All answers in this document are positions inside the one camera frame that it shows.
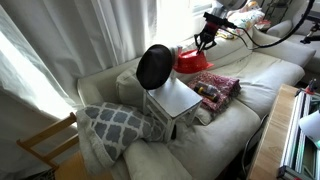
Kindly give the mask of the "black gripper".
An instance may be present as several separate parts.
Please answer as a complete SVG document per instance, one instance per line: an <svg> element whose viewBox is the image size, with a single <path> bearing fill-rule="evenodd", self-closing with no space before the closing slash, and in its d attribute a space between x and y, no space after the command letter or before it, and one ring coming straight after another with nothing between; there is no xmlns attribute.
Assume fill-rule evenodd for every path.
<svg viewBox="0 0 320 180"><path fill-rule="evenodd" d="M229 22L226 18L222 19L220 17L209 14L207 12L204 13L203 17L205 18L206 24L203 30L199 34L194 35L195 45L197 46L198 53L202 51L203 41L206 41L206 43L208 44L205 47L205 50L208 50L216 46L216 42L214 41L214 38L219 28L221 27L228 27L232 29L237 28L236 25Z"/></svg>

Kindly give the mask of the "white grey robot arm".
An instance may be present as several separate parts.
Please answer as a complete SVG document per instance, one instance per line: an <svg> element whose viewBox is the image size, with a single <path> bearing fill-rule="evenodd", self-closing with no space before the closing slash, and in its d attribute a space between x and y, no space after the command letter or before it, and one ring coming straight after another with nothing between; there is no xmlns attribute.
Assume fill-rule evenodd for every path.
<svg viewBox="0 0 320 180"><path fill-rule="evenodd" d="M237 26L229 22L225 15L228 11L239 10L244 7L247 0L216 0L221 6L218 12L211 14L205 12L203 17L206 24L199 34L194 35L197 53L208 50L216 45L214 41L217 31L222 27L236 29Z"/></svg>

